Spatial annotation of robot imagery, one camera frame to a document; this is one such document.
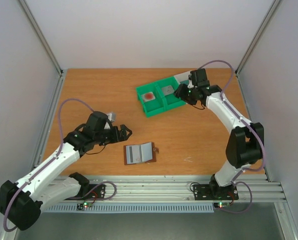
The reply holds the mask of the brown leather card holder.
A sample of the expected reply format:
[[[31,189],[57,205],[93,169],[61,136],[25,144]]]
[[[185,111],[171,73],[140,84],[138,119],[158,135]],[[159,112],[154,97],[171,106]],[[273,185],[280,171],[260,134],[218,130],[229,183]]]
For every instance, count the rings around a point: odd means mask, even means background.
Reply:
[[[159,148],[153,142],[125,145],[123,147],[124,165],[148,164],[157,161]]]

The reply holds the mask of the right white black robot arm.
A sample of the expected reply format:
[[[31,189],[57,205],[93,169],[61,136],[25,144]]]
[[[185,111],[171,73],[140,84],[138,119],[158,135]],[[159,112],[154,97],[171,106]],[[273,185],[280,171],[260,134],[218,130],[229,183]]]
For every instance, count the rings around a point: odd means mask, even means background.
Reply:
[[[211,176],[208,185],[199,185],[197,189],[212,200],[235,199],[236,179],[245,171],[254,171],[251,166],[265,159],[264,127],[241,114],[218,85],[210,84],[204,68],[190,71],[188,81],[177,87],[174,96],[191,106],[201,103],[218,117],[229,133],[225,163]]]

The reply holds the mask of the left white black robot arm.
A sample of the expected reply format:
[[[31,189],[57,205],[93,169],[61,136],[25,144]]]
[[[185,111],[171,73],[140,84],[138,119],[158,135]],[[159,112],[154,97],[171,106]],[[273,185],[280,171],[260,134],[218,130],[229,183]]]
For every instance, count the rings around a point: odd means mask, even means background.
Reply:
[[[95,111],[85,123],[64,137],[59,147],[38,167],[16,182],[7,180],[0,187],[0,213],[3,228],[11,232],[8,222],[19,230],[30,228],[47,208],[63,200],[85,199],[91,192],[90,182],[75,172],[63,182],[51,182],[94,146],[105,147],[129,139],[132,131],[124,124],[114,126],[115,114]]]

